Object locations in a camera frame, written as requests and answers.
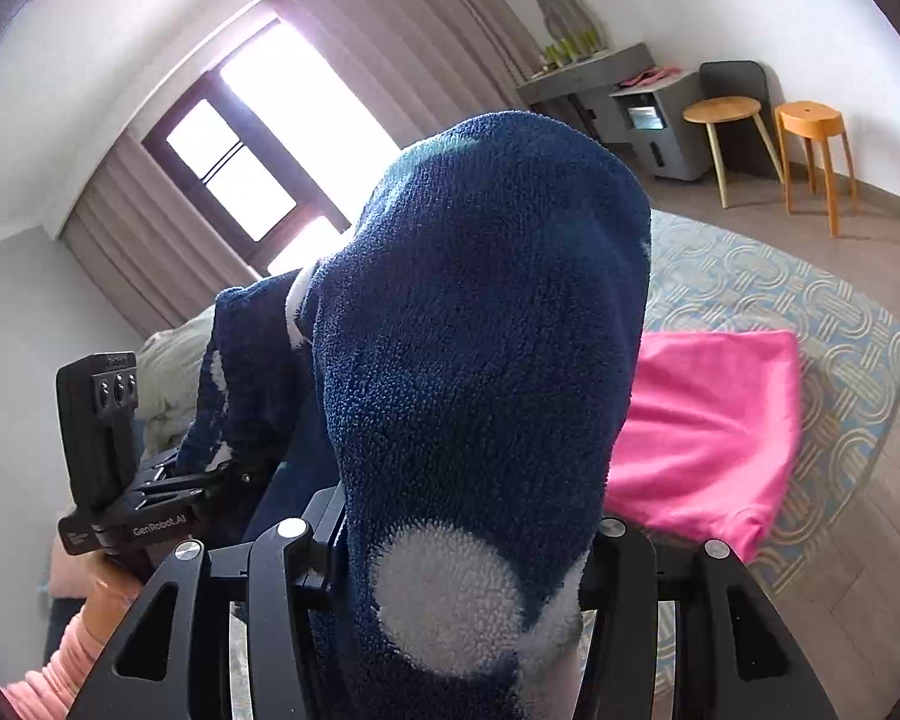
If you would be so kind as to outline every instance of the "floor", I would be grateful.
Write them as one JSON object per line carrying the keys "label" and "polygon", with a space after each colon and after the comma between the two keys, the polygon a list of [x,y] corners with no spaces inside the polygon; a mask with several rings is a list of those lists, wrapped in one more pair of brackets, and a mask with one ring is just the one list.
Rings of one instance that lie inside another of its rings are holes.
{"label": "floor", "polygon": [[[768,242],[837,274],[900,320],[900,218],[845,199],[842,237],[806,184],[783,209],[775,181],[730,177],[730,209],[712,177],[693,184],[641,176],[655,208]],[[778,601],[841,720],[886,717],[900,695],[900,409],[874,477],[837,523],[831,542]],[[669,716],[661,704],[655,717]]]}

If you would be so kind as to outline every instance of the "gray wall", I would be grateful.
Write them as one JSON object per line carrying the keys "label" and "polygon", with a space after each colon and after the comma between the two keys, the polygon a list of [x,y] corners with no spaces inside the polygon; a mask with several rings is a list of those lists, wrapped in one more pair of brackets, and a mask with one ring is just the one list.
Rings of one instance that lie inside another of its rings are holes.
{"label": "gray wall", "polygon": [[40,664],[55,520],[70,502],[56,415],[60,365],[142,339],[62,242],[0,242],[0,681]]}

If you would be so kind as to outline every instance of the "window frame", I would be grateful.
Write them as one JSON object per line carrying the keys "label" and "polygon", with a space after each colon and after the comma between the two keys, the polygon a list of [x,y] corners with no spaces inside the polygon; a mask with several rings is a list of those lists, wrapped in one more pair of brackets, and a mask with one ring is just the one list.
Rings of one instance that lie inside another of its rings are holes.
{"label": "window frame", "polygon": [[[144,148],[149,151],[149,154],[162,167],[186,199],[193,204],[194,208],[223,237],[223,240],[233,248],[237,255],[260,274],[268,274],[269,264],[306,225],[316,218],[326,217],[329,223],[341,233],[350,228],[350,220],[346,218],[343,211],[333,204],[333,201],[319,188],[317,182],[310,177],[306,170],[303,170],[293,154],[283,143],[280,143],[279,138],[238,97],[221,76],[221,69],[231,58],[279,23],[279,19],[274,19],[240,43],[240,46],[228,53],[210,70],[203,73],[190,88],[180,95],[170,110],[160,117],[143,139]],[[240,145],[240,148],[237,146],[231,148],[205,175],[194,173],[167,142],[173,129],[201,100],[206,100],[220,114],[239,139],[238,144]],[[266,170],[296,203],[259,241],[250,237],[250,234],[232,217],[204,183],[205,180],[209,181],[216,172],[221,170],[241,148],[249,148],[250,152],[260,160]]]}

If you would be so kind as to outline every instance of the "window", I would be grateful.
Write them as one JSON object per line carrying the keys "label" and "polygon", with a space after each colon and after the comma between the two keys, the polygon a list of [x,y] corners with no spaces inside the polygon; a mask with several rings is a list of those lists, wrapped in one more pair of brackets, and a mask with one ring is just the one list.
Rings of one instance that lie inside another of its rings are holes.
{"label": "window", "polygon": [[337,247],[399,153],[279,22],[201,76],[144,146],[237,254],[271,275]]}

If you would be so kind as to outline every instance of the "stool leg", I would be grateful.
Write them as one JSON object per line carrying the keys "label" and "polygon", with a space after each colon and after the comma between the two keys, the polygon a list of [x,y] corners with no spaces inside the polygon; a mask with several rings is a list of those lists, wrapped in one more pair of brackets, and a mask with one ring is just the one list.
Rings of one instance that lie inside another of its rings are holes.
{"label": "stool leg", "polygon": [[823,152],[823,181],[826,183],[826,208],[830,215],[830,237],[840,238],[840,209],[837,206],[837,176],[833,173],[833,161],[830,159],[830,144],[826,138],[820,141]]}
{"label": "stool leg", "polygon": [[713,167],[717,169],[717,184],[720,186],[720,204],[727,206],[727,172],[724,169],[724,156],[720,153],[720,141],[717,139],[715,124],[706,126],[706,134],[710,138],[710,150],[713,151]]}
{"label": "stool leg", "polygon": [[853,213],[860,213],[860,197],[857,196],[857,175],[853,171],[853,157],[850,155],[850,140],[847,138],[847,131],[840,133],[840,137],[844,139],[844,153],[847,155],[847,167],[850,168],[850,197],[853,199]]}
{"label": "stool leg", "polygon": [[763,138],[763,145],[767,147],[767,152],[770,154],[770,160],[773,161],[773,167],[776,168],[776,177],[780,179],[780,183],[783,183],[783,170],[780,169],[780,160],[778,156],[776,156],[776,148],[773,146],[773,141],[770,141],[770,133],[767,132],[767,126],[763,124],[763,117],[760,116],[759,112],[754,114],[754,124],[756,124],[756,128],[760,131],[760,137]]}
{"label": "stool leg", "polygon": [[810,176],[810,191],[817,193],[817,159],[813,155],[813,141],[809,138],[803,139],[803,150],[807,154],[807,175]]}
{"label": "stool leg", "polygon": [[780,115],[773,118],[776,120],[776,139],[780,142],[780,158],[783,160],[783,207],[787,209],[788,214],[792,214],[794,204],[790,194],[790,158],[787,156],[787,142],[783,135],[783,119]]}

